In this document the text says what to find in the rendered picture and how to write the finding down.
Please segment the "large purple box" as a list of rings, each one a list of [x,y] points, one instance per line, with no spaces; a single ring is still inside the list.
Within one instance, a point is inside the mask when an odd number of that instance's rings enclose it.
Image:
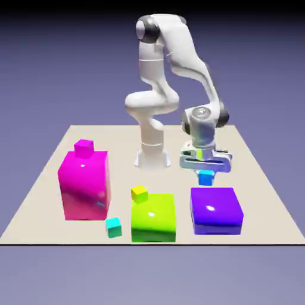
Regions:
[[[194,234],[239,235],[244,213],[233,188],[191,188]]]

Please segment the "small blue cube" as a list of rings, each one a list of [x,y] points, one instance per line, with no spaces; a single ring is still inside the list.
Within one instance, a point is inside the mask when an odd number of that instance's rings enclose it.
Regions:
[[[213,171],[212,170],[199,170],[198,184],[204,186],[212,186],[213,184]]]

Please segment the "large lime green box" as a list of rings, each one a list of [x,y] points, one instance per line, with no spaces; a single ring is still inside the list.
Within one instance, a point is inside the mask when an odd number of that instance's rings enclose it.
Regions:
[[[132,242],[175,242],[176,209],[173,194],[150,194],[141,203],[132,203]]]

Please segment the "small yellow cube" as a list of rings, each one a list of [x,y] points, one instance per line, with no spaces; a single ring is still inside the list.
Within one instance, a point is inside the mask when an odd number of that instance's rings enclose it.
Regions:
[[[142,186],[135,186],[131,189],[131,197],[135,203],[142,203],[148,199],[148,191]]]

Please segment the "small cyan cube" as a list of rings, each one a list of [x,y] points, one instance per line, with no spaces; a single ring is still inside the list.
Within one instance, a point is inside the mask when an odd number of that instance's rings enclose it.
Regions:
[[[106,219],[105,227],[109,238],[115,238],[122,235],[122,225],[118,217]]]

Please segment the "large magenta box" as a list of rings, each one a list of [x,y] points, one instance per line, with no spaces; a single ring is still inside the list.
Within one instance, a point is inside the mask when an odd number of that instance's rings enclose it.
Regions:
[[[111,201],[108,152],[79,158],[69,151],[58,169],[65,220],[105,220]]]

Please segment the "small magenta cube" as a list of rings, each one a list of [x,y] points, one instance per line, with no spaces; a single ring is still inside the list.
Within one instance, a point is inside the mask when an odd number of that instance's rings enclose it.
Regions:
[[[94,152],[93,140],[80,139],[74,144],[74,154],[77,158],[90,158]]]

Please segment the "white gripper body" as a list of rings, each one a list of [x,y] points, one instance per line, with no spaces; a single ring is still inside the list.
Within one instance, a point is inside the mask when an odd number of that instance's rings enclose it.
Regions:
[[[181,168],[191,170],[212,170],[214,172],[231,171],[232,154],[214,151],[214,156],[208,160],[199,160],[190,154],[181,153],[179,164]]]

